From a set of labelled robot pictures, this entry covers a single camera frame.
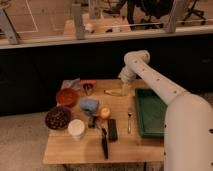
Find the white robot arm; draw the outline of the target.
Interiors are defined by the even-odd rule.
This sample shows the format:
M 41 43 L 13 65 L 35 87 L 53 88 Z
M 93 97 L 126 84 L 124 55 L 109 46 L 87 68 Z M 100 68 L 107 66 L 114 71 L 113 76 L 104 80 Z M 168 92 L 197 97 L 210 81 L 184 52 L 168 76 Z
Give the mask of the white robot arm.
M 140 76 L 167 105 L 164 171 L 213 171 L 213 107 L 152 69 L 149 61 L 146 50 L 126 53 L 119 78 L 131 84 Z

